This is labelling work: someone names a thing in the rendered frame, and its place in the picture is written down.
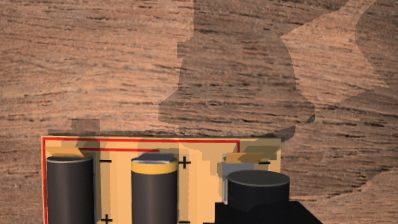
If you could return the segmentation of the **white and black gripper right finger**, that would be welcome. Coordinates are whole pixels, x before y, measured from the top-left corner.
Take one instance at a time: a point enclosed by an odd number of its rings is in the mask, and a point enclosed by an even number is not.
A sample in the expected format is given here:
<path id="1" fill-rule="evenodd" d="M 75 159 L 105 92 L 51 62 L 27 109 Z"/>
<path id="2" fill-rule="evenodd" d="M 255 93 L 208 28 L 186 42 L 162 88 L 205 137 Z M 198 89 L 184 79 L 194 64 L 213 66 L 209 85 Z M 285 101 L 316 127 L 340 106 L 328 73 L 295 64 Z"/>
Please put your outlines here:
<path id="1" fill-rule="evenodd" d="M 288 224 L 323 224 L 299 201 L 289 201 Z"/>

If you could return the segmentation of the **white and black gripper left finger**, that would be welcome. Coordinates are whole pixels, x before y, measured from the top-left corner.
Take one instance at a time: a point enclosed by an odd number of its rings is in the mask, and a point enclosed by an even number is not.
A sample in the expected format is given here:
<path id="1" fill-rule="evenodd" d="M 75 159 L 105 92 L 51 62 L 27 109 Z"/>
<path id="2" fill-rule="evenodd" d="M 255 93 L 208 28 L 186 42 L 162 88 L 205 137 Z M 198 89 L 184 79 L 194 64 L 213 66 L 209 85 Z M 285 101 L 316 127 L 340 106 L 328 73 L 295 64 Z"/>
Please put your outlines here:
<path id="1" fill-rule="evenodd" d="M 233 224 L 227 204 L 215 202 L 215 222 L 203 222 L 203 224 Z"/>

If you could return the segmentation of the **tan battery holder board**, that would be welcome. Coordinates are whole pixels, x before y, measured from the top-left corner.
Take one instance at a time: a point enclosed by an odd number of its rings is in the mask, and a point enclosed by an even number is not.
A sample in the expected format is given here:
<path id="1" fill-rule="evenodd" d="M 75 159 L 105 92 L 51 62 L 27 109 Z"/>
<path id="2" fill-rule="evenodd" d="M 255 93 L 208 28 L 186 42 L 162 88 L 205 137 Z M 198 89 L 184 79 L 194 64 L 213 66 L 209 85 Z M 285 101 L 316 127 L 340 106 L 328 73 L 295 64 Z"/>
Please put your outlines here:
<path id="1" fill-rule="evenodd" d="M 178 224 L 203 224 L 215 222 L 215 202 L 227 204 L 229 173 L 280 173 L 281 138 L 42 135 L 41 153 L 44 224 L 50 156 L 94 157 L 95 224 L 131 224 L 132 158 L 137 163 L 170 163 L 175 157 Z"/>

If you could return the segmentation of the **black battery with yellow end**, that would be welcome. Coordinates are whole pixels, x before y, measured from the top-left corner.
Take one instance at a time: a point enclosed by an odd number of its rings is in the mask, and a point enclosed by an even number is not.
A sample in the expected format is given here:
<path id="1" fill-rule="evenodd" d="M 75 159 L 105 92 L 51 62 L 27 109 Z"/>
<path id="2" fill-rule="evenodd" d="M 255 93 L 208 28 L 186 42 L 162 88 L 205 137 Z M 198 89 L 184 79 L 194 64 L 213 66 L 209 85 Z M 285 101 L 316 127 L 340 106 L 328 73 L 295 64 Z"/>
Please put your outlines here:
<path id="1" fill-rule="evenodd" d="M 290 177 L 241 170 L 227 176 L 227 206 L 233 224 L 288 224 Z"/>
<path id="2" fill-rule="evenodd" d="M 93 156 L 46 158 L 48 224 L 95 224 Z"/>
<path id="3" fill-rule="evenodd" d="M 177 158 L 170 163 L 131 159 L 132 224 L 177 224 Z"/>

